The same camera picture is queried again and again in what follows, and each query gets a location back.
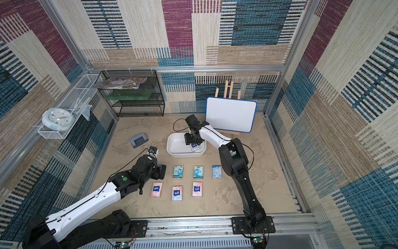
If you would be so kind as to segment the pink blue tissue pack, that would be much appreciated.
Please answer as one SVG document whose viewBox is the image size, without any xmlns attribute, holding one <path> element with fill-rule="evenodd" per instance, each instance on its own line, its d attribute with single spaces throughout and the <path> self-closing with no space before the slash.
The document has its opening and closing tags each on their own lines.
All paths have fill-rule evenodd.
<svg viewBox="0 0 398 249">
<path fill-rule="evenodd" d="M 192 150 L 192 152 L 196 152 L 200 150 L 200 146 L 197 144 L 190 144 L 190 148 Z"/>
<path fill-rule="evenodd" d="M 172 200 L 173 201 L 182 201 L 182 186 L 173 186 L 172 187 Z"/>
</svg>

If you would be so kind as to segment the teal cartoon tissue pack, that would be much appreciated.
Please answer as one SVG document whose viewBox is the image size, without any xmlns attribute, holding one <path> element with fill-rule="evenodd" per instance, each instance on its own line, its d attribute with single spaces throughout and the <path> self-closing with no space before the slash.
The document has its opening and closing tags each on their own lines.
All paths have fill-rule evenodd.
<svg viewBox="0 0 398 249">
<path fill-rule="evenodd" d="M 181 179 L 183 177 L 183 166 L 174 166 L 173 178 Z"/>
<path fill-rule="evenodd" d="M 203 166 L 194 166 L 194 179 L 203 179 L 204 177 L 204 167 Z"/>
</svg>

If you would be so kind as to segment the blue striped tissue pack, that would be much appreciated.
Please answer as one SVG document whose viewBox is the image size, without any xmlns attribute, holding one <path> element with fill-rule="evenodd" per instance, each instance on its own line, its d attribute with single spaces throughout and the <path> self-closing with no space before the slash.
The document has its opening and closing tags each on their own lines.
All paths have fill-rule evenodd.
<svg viewBox="0 0 398 249">
<path fill-rule="evenodd" d="M 222 178 L 222 167 L 221 166 L 212 166 L 212 178 L 213 179 L 221 179 Z"/>
</svg>

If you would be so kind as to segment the pink white tissue pack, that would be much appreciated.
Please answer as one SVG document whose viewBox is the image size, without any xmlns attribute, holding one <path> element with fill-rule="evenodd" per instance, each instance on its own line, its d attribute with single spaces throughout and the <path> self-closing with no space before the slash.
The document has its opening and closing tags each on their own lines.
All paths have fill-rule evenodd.
<svg viewBox="0 0 398 249">
<path fill-rule="evenodd" d="M 193 182 L 192 196 L 193 197 L 202 197 L 203 196 L 203 183 L 202 182 Z"/>
</svg>

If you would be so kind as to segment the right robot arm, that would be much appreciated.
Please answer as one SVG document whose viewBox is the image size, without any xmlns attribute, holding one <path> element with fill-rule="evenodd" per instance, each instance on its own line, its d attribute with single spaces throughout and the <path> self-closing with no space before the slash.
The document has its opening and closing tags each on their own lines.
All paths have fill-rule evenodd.
<svg viewBox="0 0 398 249">
<path fill-rule="evenodd" d="M 187 145 L 201 145 L 207 142 L 218 149 L 221 167 L 225 174 L 233 179 L 241 197 L 248 231 L 274 233 L 272 218 L 266 215 L 250 181 L 249 160 L 244 150 L 246 145 L 238 138 L 225 137 L 207 121 L 200 122 L 195 115 L 188 116 L 185 121 L 190 130 L 184 135 Z"/>
</svg>

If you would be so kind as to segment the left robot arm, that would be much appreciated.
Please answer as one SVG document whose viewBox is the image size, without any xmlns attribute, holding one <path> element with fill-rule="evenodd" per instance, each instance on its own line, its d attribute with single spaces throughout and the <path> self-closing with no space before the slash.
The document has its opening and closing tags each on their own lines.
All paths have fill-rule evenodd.
<svg viewBox="0 0 398 249">
<path fill-rule="evenodd" d="M 24 249 L 77 249 L 100 238 L 134 237 L 137 229 L 123 210 L 113 211 L 96 222 L 86 221 L 127 195 L 143 191 L 150 179 L 164 179 L 166 165 L 154 155 L 143 155 L 129 170 L 112 174 L 98 190 L 47 217 L 28 221 L 22 238 Z"/>
</svg>

